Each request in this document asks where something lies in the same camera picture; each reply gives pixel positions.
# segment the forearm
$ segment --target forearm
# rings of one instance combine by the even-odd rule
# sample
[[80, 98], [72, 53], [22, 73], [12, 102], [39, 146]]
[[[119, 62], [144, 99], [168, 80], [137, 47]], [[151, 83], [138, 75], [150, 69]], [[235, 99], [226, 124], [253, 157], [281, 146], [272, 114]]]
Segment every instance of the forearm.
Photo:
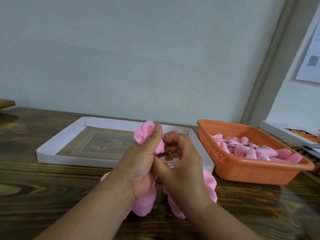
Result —
[[261, 240], [261, 238], [218, 204], [212, 202], [207, 209], [190, 219], [199, 231], [211, 240]]
[[35, 240], [113, 239], [134, 202], [124, 177], [109, 176]]

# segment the cardboard box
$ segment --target cardboard box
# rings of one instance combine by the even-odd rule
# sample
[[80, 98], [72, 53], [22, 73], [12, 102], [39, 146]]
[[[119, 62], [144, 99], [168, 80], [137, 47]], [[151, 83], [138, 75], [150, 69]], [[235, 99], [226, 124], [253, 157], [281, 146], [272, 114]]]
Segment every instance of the cardboard box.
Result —
[[[82, 117], [52, 137], [36, 151], [39, 163], [113, 168], [134, 142], [133, 133], [142, 122]], [[187, 134], [202, 156], [203, 169], [213, 172], [214, 163], [190, 128], [162, 125], [163, 133]]]
[[305, 129], [302, 127], [292, 126], [292, 125], [278, 125], [278, 124], [273, 124], [267, 121], [261, 121], [259, 128], [265, 130], [266, 132], [271, 133], [272, 135], [282, 140], [288, 140], [292, 142], [294, 145], [301, 146], [306, 144], [316, 144], [306, 138], [303, 138], [287, 130], [287, 129], [300, 130], [300, 131], [305, 131], [307, 133], [310, 133], [314, 136], [316, 135], [315, 131], [309, 131], [308, 129]]

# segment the orange plastic basket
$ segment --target orange plastic basket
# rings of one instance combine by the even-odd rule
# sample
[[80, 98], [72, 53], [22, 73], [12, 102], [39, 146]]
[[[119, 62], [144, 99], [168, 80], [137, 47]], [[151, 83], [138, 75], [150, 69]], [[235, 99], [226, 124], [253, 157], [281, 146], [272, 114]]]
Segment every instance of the orange plastic basket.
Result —
[[266, 145], [275, 150], [287, 148], [297, 153], [280, 141], [263, 131], [242, 124], [233, 124], [213, 120], [198, 120], [199, 139], [215, 164], [216, 174], [224, 179], [238, 182], [285, 185], [289, 183], [300, 170], [313, 170], [314, 164], [303, 157], [299, 164], [284, 164], [272, 161], [247, 159], [228, 154], [223, 151], [211, 135], [221, 133], [224, 138], [246, 136], [250, 142], [259, 146]]

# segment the qr code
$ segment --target qr code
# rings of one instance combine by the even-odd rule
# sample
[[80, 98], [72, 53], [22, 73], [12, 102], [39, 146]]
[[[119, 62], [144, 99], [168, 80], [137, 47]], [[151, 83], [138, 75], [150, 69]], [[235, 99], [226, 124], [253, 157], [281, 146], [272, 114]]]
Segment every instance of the qr code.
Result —
[[318, 63], [319, 57], [320, 56], [310, 56], [307, 66], [315, 67]]

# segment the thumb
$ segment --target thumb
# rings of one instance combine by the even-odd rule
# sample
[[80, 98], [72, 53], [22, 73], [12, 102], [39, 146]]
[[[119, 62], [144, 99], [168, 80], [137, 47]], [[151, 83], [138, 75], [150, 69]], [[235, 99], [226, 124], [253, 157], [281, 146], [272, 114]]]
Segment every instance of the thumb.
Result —
[[170, 169], [157, 156], [153, 158], [152, 170], [163, 183], [167, 178], [167, 174], [170, 172]]
[[152, 151], [154, 153], [156, 151], [157, 146], [160, 143], [162, 136], [163, 136], [162, 126], [157, 123], [154, 125], [154, 131], [150, 136], [146, 138], [146, 141], [142, 144], [142, 147], [146, 151]]

